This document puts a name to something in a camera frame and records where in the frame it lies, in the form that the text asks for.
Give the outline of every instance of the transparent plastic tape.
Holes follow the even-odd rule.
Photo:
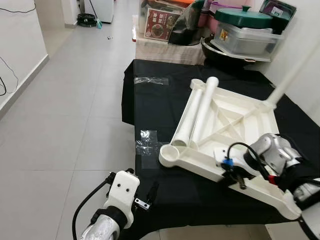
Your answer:
[[[169,79],[167,77],[150,77],[150,76],[142,76],[142,77],[134,78],[134,84],[141,84],[141,83],[169,85]]]
[[[157,169],[160,164],[158,156],[162,145],[168,142],[158,141],[157,131],[141,130],[141,140],[135,141],[135,153],[141,156],[143,169]]]

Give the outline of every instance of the tile floor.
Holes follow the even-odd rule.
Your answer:
[[[138,2],[116,0],[114,21],[101,30],[78,26],[0,121],[1,239],[72,239],[81,200],[109,171],[134,166],[134,127],[121,122],[121,94],[123,72],[135,56]],[[106,191],[80,212],[78,234]],[[261,225],[204,226],[143,239],[197,237],[264,240],[268,234]]]

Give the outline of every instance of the printed label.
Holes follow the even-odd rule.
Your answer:
[[[147,16],[144,37],[168,41],[180,14],[149,8]]]
[[[271,13],[274,14],[275,16],[281,17],[281,15],[284,13],[284,11],[282,11],[281,9],[277,8],[276,6],[274,6],[272,8]]]
[[[228,32],[224,29],[222,29],[221,33],[220,33],[220,40],[222,41],[227,41],[228,39]]]

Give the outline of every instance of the green pot lid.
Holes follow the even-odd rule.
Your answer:
[[[266,29],[272,24],[272,16],[261,12],[248,11],[250,6],[242,6],[242,9],[220,8],[215,12],[214,18],[226,24],[232,24],[241,28]]]

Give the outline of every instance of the white wall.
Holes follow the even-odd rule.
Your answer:
[[[27,11],[33,0],[1,0],[0,8]],[[15,71],[21,85],[34,68],[47,56],[36,11],[10,13],[0,10],[0,56]],[[9,92],[16,87],[16,79],[0,60],[0,76]],[[0,96],[0,108],[11,94]]]
[[[260,6],[262,2],[256,0],[255,6]],[[285,30],[286,39],[276,50],[271,63],[264,63],[256,68],[276,85],[302,56],[320,41],[320,1],[286,0],[286,2],[297,7],[294,18]],[[319,63],[320,49],[316,49],[286,94],[320,126]]]
[[[64,23],[74,25],[80,13],[77,0],[61,0]]]
[[[35,3],[43,31],[65,27],[61,0],[35,0]]]

